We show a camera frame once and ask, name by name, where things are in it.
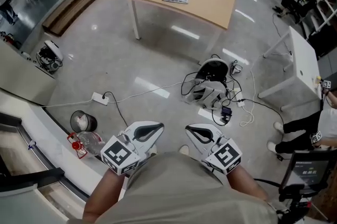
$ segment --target person's hand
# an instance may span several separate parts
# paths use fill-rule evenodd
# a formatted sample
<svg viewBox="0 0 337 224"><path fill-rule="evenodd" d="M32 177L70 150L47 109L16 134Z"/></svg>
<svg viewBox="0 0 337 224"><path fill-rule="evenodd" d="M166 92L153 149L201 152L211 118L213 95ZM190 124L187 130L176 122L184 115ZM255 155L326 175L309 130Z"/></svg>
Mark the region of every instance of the person's hand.
<svg viewBox="0 0 337 224"><path fill-rule="evenodd" d="M322 91L323 91L324 94L328 94L328 92L329 92L329 90L327 88L323 88Z"/></svg>

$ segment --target power strip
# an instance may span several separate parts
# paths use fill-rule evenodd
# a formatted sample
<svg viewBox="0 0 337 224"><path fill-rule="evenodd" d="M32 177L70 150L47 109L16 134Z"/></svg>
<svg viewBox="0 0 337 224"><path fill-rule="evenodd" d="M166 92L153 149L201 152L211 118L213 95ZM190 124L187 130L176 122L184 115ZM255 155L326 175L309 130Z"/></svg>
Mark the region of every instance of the power strip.
<svg viewBox="0 0 337 224"><path fill-rule="evenodd" d="M239 88L239 87L236 87L236 88L234 89L234 91L236 92L236 93L235 93L235 99L236 99L236 100L241 100L241 99L243 99L242 92L239 92L239 91L240 91L240 88ZM237 103L237 106L239 106L239 107L244 106L244 101L238 102L238 103Z"/></svg>
<svg viewBox="0 0 337 224"><path fill-rule="evenodd" d="M105 97L103 99L103 95L102 94L99 94L97 92L94 92L93 93L93 96L92 96L92 99L100 104L104 104L104 105L107 105L109 103L109 98L108 97Z"/></svg>

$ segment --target display screen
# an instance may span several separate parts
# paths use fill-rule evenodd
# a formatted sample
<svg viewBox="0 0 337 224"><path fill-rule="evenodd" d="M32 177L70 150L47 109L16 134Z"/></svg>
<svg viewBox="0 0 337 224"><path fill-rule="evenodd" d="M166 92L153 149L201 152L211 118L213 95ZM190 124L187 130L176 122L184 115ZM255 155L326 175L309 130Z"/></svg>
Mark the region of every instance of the display screen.
<svg viewBox="0 0 337 224"><path fill-rule="evenodd" d="M304 185L305 189L309 189L311 185L319 184L325 174L328 163L328 160L297 161L285 186Z"/></svg>

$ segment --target wooden step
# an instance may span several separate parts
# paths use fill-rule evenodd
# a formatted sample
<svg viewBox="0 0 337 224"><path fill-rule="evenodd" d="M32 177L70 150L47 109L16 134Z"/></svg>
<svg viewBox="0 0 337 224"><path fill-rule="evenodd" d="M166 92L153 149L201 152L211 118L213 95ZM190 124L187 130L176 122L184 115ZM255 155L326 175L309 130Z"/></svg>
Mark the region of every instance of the wooden step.
<svg viewBox="0 0 337 224"><path fill-rule="evenodd" d="M95 0L65 0L42 24L43 29L61 36Z"/></svg>

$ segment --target gray floor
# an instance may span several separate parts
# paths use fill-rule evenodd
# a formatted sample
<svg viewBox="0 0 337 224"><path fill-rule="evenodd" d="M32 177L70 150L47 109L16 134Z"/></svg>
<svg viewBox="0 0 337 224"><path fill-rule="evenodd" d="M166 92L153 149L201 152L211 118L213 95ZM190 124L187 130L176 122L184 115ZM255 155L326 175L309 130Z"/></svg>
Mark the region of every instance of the gray floor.
<svg viewBox="0 0 337 224"><path fill-rule="evenodd" d="M18 14L18 21L10 25L6 20L0 24L0 31L12 33L22 44L36 24L47 14L58 0L12 0L11 6Z"/></svg>
<svg viewBox="0 0 337 224"><path fill-rule="evenodd" d="M259 57L278 39L273 25L271 8L281 0L236 0L229 30L223 32L213 53L230 63L235 58L223 53L227 49L245 59L243 71L236 76L243 88L243 97L253 98L254 86L250 73L252 68L256 91L285 79L288 74L282 66L288 64L287 55ZM50 105L89 100L94 91L112 91L121 100L127 96L151 89L152 85L166 86L183 80L186 74L198 70L197 59L213 34L213 28L200 21L160 9L147 4L137 4L142 39L133 34L126 0L96 0L65 32L61 38L52 38L64 54L64 66L56 73L57 87ZM301 32L290 18L274 18L280 34L289 25ZM186 29L200 36L198 40L171 29L172 25ZM279 53L286 53L281 47ZM190 145L191 155L198 157L184 132L188 124L212 124L210 113L197 105L183 101L180 86L130 98L119 104L128 124L140 120L154 120L164 123L164 134L159 138L159 152L178 150L183 144ZM269 98L279 106L287 98L299 98L301 93L292 90ZM240 127L241 121L249 120L248 114L235 103L230 104L233 117L226 127L219 127L227 137L235 140L243 151L242 164L254 176L280 182L288 162L280 162L266 149L269 139L279 142L281 136L273 129L273 123L280 120L271 110L259 105L254 108L254 122ZM246 102L251 110L252 104ZM318 104L293 109L282 113L285 121L308 116L316 111ZM48 111L69 131L71 114L83 110L98 120L97 132L108 140L125 128L114 104L103 106L98 103L51 107ZM277 190L266 186L272 195Z"/></svg>

